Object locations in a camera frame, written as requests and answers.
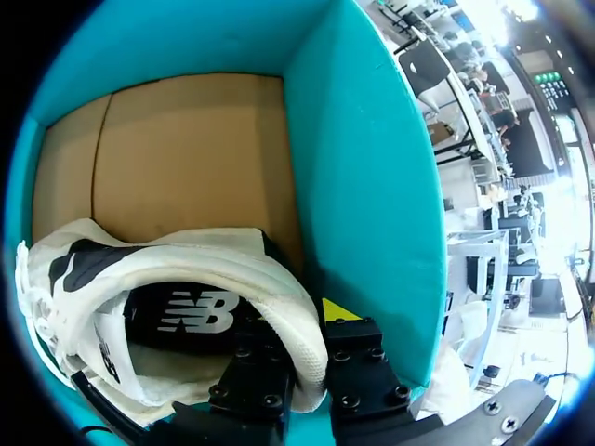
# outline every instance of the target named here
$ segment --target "white sneaker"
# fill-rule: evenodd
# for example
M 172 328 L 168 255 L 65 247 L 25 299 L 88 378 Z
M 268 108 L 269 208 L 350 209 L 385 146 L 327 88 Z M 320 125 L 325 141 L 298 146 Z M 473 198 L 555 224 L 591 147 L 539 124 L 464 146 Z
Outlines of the white sneaker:
M 163 317 L 153 317 L 154 333 L 222 333 L 233 324 L 239 296 L 244 297 L 292 358 L 298 381 L 292 410 L 313 411 L 324 397 L 327 353 L 316 307 L 293 275 L 264 254 L 259 230 L 185 230 L 130 244 L 114 239 L 90 219 L 77 220 L 30 252 L 21 243 L 15 279 L 33 343 L 39 347 L 34 327 L 67 376 L 84 370 L 108 400 L 142 426 L 172 413 L 172 400 L 208 400 L 208 388 L 229 363 L 229 357 L 182 355 L 126 339 L 126 302 L 131 293 L 155 283 L 185 282 L 208 291 L 168 295 Z M 193 299 L 196 293 L 201 300 Z M 137 295 L 135 301 L 142 299 Z M 127 317 L 131 321 L 136 316 Z M 175 342 L 169 349 L 176 349 Z M 60 374 L 43 350 L 38 352 L 54 374 Z M 70 385 L 63 375 L 58 378 Z

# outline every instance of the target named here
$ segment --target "cardboard panel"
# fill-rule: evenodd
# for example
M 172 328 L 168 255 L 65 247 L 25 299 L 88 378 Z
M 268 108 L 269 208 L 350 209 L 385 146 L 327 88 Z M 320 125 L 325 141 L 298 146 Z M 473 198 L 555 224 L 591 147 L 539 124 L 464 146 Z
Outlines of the cardboard panel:
M 94 218 L 146 242 L 177 230 L 261 228 L 302 263 L 283 80 L 183 76 L 113 94 Z
M 110 96 L 89 102 L 48 128 L 33 195 L 33 241 L 91 217 L 93 166 Z

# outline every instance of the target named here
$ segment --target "shoe tongue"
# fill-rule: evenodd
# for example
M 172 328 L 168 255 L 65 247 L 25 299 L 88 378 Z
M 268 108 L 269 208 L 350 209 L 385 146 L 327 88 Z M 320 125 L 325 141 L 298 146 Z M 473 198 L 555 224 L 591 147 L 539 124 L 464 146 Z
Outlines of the shoe tongue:
M 123 310 L 128 293 L 121 293 L 95 311 L 81 333 L 78 355 L 104 381 L 127 397 L 151 405 L 130 359 Z
M 130 292 L 126 337 L 145 347 L 192 355 L 231 353 L 237 327 L 259 313 L 236 293 L 190 282 L 163 282 Z

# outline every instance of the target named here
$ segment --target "bolt head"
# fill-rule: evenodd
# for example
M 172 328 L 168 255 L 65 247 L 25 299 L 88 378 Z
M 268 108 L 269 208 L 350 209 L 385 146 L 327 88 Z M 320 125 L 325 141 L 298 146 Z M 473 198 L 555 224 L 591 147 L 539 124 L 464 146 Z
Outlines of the bolt head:
M 502 410 L 502 404 L 500 404 L 497 400 L 487 401 L 483 405 L 483 410 L 490 416 L 497 415 Z
M 240 347 L 235 350 L 235 357 L 236 358 L 248 358 L 252 354 L 250 348 Z
M 220 386 L 219 384 L 215 384 L 208 389 L 208 395 L 211 398 L 223 398 L 227 396 L 227 394 L 227 388 Z
M 519 429 L 519 420 L 515 416 L 507 416 L 502 422 L 502 432 L 512 434 Z
M 360 405 L 360 397 L 355 395 L 343 395 L 341 397 L 341 407 L 346 410 L 355 409 Z
M 345 362 L 348 361 L 350 358 L 351 356 L 349 355 L 349 353 L 346 353 L 345 351 L 338 351 L 333 355 L 333 360 L 335 360 L 336 362 Z
M 407 386 L 397 386 L 394 389 L 394 395 L 399 400 L 406 400 L 411 395 L 411 389 Z

